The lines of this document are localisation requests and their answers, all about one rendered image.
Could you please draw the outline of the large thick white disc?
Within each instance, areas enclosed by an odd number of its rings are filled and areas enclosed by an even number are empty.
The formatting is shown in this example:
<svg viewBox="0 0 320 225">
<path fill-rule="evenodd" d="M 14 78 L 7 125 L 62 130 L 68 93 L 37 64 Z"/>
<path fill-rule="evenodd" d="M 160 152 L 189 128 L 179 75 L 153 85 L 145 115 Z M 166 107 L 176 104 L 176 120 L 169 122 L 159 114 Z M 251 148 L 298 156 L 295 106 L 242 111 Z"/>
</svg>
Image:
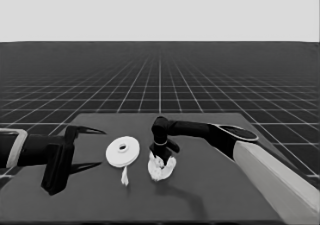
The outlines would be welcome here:
<svg viewBox="0 0 320 225">
<path fill-rule="evenodd" d="M 130 165 L 140 154 L 138 140 L 131 136 L 123 136 L 113 140 L 107 147 L 105 156 L 107 162 L 121 168 Z"/>
</svg>

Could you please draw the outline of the white round carrier with pins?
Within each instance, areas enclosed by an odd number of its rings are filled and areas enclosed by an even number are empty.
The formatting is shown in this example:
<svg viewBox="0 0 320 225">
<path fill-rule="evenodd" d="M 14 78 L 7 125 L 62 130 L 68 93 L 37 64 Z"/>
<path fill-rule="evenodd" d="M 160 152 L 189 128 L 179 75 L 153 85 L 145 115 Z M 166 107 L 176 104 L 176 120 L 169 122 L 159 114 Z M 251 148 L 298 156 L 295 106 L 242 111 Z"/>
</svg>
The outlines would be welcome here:
<svg viewBox="0 0 320 225">
<path fill-rule="evenodd" d="M 158 169 L 156 168 L 155 163 L 152 163 L 152 162 L 149 162 L 149 161 L 148 161 L 147 168 L 148 168 L 148 172 L 149 172 L 150 170 L 158 170 Z M 169 178 L 169 177 L 172 175 L 173 171 L 167 171 L 167 170 L 164 168 L 164 169 L 162 170 L 161 180 L 165 180 L 165 179 Z"/>
</svg>

